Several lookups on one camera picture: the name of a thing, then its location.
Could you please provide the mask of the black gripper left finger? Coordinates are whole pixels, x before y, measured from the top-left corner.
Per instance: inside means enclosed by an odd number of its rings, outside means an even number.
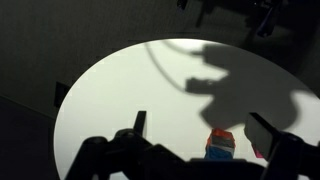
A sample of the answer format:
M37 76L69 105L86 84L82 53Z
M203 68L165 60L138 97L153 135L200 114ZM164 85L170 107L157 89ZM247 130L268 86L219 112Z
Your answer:
M135 123L134 123L133 129L140 136L143 135L144 125L145 125L145 122L146 122L146 115L147 115L146 111L139 111L137 113L137 116L136 116L136 119L135 119Z

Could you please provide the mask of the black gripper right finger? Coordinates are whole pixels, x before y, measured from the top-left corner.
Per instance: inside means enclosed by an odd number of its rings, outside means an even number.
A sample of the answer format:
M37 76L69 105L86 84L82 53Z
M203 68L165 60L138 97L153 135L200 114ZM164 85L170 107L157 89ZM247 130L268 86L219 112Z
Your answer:
M269 160L281 133L258 113L250 113L245 122L244 133L265 160Z

